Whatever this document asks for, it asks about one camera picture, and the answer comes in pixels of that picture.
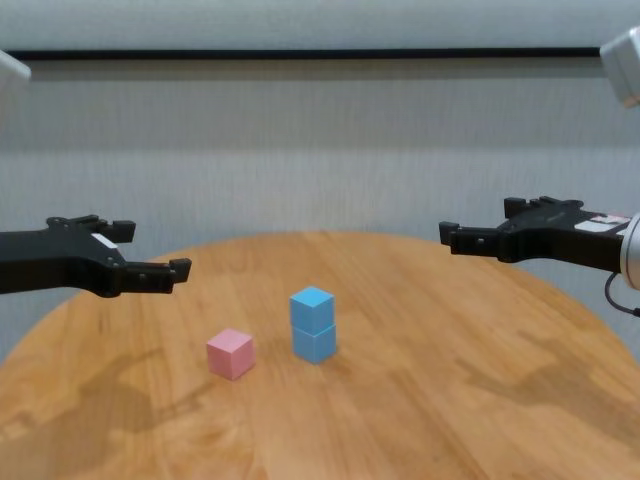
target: stacked blue cubes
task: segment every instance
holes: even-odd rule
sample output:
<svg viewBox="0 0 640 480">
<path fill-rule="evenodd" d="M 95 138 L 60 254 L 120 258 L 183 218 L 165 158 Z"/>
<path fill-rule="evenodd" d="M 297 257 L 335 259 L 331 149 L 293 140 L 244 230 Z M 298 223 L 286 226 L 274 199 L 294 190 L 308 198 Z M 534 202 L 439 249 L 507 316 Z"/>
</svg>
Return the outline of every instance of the stacked blue cubes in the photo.
<svg viewBox="0 0 640 480">
<path fill-rule="evenodd" d="M 335 299 L 308 287 L 289 299 L 293 351 L 318 364 L 336 352 Z"/>
</svg>

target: wooden table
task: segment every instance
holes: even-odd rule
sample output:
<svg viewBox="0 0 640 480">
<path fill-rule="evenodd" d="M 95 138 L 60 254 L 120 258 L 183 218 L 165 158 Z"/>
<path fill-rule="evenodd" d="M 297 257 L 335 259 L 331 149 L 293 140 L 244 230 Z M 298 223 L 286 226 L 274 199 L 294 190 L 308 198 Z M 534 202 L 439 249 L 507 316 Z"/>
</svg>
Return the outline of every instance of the wooden table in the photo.
<svg viewBox="0 0 640 480">
<path fill-rule="evenodd" d="M 173 295 L 81 293 L 10 355 L 0 478 L 640 478 L 640 370 L 528 274 L 360 233 L 177 255 L 194 263 Z M 308 285 L 336 296 L 338 353 L 319 366 L 290 344 Z M 226 327 L 256 341 L 236 382 L 207 370 Z"/>
</svg>

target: white label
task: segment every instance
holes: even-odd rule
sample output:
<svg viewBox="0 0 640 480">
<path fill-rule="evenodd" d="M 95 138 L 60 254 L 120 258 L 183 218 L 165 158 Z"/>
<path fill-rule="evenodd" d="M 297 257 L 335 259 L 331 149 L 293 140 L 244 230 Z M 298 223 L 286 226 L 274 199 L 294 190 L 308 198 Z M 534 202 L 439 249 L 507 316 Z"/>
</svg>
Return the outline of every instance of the white label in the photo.
<svg viewBox="0 0 640 480">
<path fill-rule="evenodd" d="M 607 215 L 606 217 L 593 217 L 591 220 L 600 223 L 613 223 L 616 225 L 622 225 L 623 223 L 627 223 L 631 219 L 626 217 L 618 217 L 616 215 Z"/>
<path fill-rule="evenodd" d="M 618 225 L 610 223 L 597 223 L 592 222 L 591 220 L 587 220 L 586 222 L 582 222 L 576 225 L 576 230 L 583 230 L 585 232 L 608 232 L 609 230 L 613 230 L 617 226 Z"/>
<path fill-rule="evenodd" d="M 100 241 L 100 243 L 105 245 L 107 248 L 114 248 L 114 249 L 118 248 L 118 246 L 115 243 L 113 243 L 111 240 L 109 240 L 107 237 L 105 237 L 100 233 L 92 233 L 91 235 L 93 236 L 93 238 Z"/>
</svg>

